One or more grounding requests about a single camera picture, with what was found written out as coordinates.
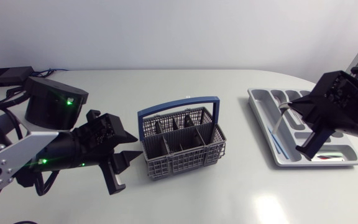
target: white table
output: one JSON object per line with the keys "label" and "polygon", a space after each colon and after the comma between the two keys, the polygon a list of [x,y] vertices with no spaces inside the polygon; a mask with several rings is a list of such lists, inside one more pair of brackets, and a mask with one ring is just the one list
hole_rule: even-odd
{"label": "white table", "polygon": [[[120,174],[127,188],[112,196],[97,166],[61,171],[42,197],[15,181],[0,194],[0,223],[358,223],[358,166],[277,167],[248,104],[248,88],[312,89],[313,83],[256,70],[57,72],[50,79],[89,92],[76,126],[95,109],[119,116],[134,136],[139,110],[218,96],[226,155],[216,165],[155,182],[141,155]],[[6,89],[0,88],[0,99]],[[358,138],[351,141],[358,152]]]}

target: gray cutlery tray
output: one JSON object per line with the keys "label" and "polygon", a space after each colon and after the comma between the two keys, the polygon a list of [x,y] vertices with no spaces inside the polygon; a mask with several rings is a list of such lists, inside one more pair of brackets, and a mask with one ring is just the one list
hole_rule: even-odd
{"label": "gray cutlery tray", "polygon": [[249,104],[254,111],[264,136],[270,146],[274,161],[278,166],[354,166],[358,165],[358,154],[350,140],[342,133],[334,133],[321,147],[318,153],[341,152],[344,161],[309,161],[300,154],[295,146],[301,146],[312,133],[311,129],[302,122],[300,116],[292,110],[285,112],[284,117],[275,134],[286,150],[288,158],[276,149],[273,137],[269,131],[281,117],[278,108],[280,103],[292,101],[309,94],[307,90],[281,89],[248,89]]}

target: white wall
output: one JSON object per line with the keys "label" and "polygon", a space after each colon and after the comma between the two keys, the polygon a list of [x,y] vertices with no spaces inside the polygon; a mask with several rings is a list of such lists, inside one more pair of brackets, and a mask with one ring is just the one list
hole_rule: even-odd
{"label": "white wall", "polygon": [[252,68],[316,81],[357,52],[356,0],[0,0],[0,67]]}

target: blue handle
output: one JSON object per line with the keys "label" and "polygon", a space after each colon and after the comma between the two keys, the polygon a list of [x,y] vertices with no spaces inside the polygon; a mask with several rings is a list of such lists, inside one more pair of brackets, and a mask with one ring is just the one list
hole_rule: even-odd
{"label": "blue handle", "polygon": [[213,106],[212,120],[214,121],[215,124],[217,124],[219,118],[219,102],[220,100],[217,96],[202,96],[202,97],[187,98],[183,100],[175,100],[141,110],[137,112],[137,120],[139,123],[139,139],[140,141],[144,140],[143,118],[145,116],[158,113],[160,111],[168,110],[171,108],[175,108],[178,106],[192,105],[198,103],[213,103],[214,106]]}

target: metal bracket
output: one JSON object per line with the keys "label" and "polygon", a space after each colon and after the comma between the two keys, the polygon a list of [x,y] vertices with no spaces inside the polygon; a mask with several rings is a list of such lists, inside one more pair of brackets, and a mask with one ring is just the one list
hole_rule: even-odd
{"label": "metal bracket", "polygon": [[[0,128],[5,133],[12,130],[8,120],[6,114],[0,116]],[[0,146],[0,190],[10,184],[13,175],[59,134],[56,130],[32,131],[24,123],[21,124],[26,128],[27,136],[8,147]]]}

